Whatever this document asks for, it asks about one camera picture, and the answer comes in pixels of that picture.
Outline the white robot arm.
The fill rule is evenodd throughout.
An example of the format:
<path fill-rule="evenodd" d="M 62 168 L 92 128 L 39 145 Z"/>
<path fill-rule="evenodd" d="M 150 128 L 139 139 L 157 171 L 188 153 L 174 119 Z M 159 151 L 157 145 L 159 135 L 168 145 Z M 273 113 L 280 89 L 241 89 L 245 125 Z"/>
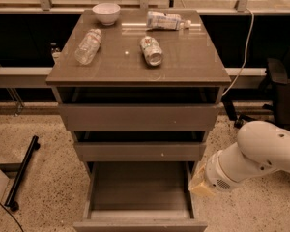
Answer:
<path fill-rule="evenodd" d="M 237 141 L 199 164 L 188 190 L 198 196 L 236 189 L 250 178 L 279 170 L 290 173 L 290 131 L 264 121 L 244 124 Z"/>

